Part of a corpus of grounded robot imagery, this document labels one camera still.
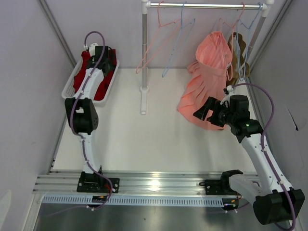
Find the red skirt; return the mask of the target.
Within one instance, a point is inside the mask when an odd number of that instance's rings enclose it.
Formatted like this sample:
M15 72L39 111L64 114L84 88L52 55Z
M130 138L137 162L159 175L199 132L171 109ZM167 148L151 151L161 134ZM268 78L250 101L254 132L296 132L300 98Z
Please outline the red skirt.
M114 64L115 64L115 67L116 67L116 65L117 65L116 49L112 49L112 50L113 50L112 55L113 55L113 58L114 58ZM74 77L73 87L75 89L75 93L80 88L81 83L82 83L82 81L85 77L88 60L90 59L91 56L90 56L88 51L83 51L82 54L81 54L81 57L82 57L82 60L83 60L81 70ZM104 77L103 81L99 84L98 89L97 89L96 94L95 94L95 97L94 97L95 101L100 101L104 98L106 91L109 87L110 81L112 79L112 76L114 74L114 71L110 72L106 77Z

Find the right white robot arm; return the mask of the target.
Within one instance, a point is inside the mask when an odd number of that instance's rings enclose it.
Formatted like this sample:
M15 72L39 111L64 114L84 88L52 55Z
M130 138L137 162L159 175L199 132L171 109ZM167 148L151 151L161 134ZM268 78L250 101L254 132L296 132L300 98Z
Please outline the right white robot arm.
M222 101L209 97L193 116L219 127L228 125L248 153L259 177L259 183L254 183L239 170L225 171L221 175L220 190L225 194L235 191L242 195L253 206L262 225L295 222L305 201L304 193L294 189L280 170L262 136L260 123L250 118L248 97L231 95Z

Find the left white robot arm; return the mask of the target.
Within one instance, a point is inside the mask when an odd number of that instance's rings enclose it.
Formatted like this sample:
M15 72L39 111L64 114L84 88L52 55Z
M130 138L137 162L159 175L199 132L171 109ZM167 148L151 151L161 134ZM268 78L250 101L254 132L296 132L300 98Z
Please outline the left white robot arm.
M73 134L79 137L86 174L101 170L94 137L99 126L96 106L106 104L117 70L116 50L93 43L82 52L68 81L72 94L65 96L66 116Z

